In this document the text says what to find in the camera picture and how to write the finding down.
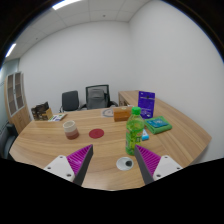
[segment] black office chair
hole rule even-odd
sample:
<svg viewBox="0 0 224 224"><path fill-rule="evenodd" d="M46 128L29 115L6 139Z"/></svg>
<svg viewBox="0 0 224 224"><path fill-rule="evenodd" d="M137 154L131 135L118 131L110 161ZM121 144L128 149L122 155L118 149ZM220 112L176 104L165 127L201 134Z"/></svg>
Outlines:
<svg viewBox="0 0 224 224"><path fill-rule="evenodd" d="M9 154L12 144L18 137L18 132L16 131L14 124L6 124L0 134L0 157L3 159L8 159L15 161L13 157Z"/></svg>
<svg viewBox="0 0 224 224"><path fill-rule="evenodd" d="M62 93L62 106L59 113L64 111L76 111L79 108L79 95L78 91L70 91Z"/></svg>
<svg viewBox="0 0 224 224"><path fill-rule="evenodd" d="M110 100L109 85L97 85L86 87L86 104L79 107L78 110L87 108L87 110L108 108L114 105L118 107L118 104Z"/></svg>

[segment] purple box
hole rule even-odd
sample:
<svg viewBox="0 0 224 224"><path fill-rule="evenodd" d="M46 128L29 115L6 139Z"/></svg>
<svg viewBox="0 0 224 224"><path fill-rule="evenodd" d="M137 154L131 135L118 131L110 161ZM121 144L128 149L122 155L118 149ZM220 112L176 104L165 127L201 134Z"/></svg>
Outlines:
<svg viewBox="0 0 224 224"><path fill-rule="evenodd" d="M153 117L155 105L155 93L139 91L138 106L141 108L141 116L143 119Z"/></svg>

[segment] wooden table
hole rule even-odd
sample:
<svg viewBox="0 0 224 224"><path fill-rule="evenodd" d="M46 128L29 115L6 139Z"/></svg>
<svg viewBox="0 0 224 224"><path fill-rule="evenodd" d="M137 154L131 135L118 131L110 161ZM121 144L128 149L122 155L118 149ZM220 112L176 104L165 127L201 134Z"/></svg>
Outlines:
<svg viewBox="0 0 224 224"><path fill-rule="evenodd" d="M119 92L120 102L137 106L138 91ZM122 190L144 186L135 156L126 154L126 121L114 122L112 117L102 117L102 109L68 112L59 122L32 121L14 142L10 154L22 163L44 168L58 155L69 155L93 144L90 161L82 187L103 190ZM173 126L169 131L153 135L142 146L162 156L169 155L182 167L188 166L205 149L211 140L205 130L175 108L159 99L155 101L154 116L164 116ZM80 136L74 140L65 137L62 124L74 120ZM101 128L104 136L89 137L92 129ZM117 168L121 157L129 157L134 166L128 171Z"/></svg>

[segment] blue object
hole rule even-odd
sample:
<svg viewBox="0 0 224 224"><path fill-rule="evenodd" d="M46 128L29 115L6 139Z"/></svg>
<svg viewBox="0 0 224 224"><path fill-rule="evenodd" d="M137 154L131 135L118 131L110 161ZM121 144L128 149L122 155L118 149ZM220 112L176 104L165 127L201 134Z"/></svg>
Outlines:
<svg viewBox="0 0 224 224"><path fill-rule="evenodd" d="M162 126L168 125L166 122L164 122L162 119L158 118L155 120L147 121L150 125L152 125L154 128L159 128Z"/></svg>
<svg viewBox="0 0 224 224"><path fill-rule="evenodd" d="M148 133L146 132L145 129L143 129L143 133L142 133L142 141L144 140L148 140L149 139L149 135Z"/></svg>

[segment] green bottle cap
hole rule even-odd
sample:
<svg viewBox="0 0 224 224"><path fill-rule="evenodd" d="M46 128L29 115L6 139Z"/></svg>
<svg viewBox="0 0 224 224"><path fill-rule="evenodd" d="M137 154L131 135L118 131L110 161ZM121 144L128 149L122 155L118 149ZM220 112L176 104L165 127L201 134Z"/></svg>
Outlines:
<svg viewBox="0 0 224 224"><path fill-rule="evenodd" d="M132 107L131 113L134 115L140 115L141 114L141 108L140 107Z"/></svg>

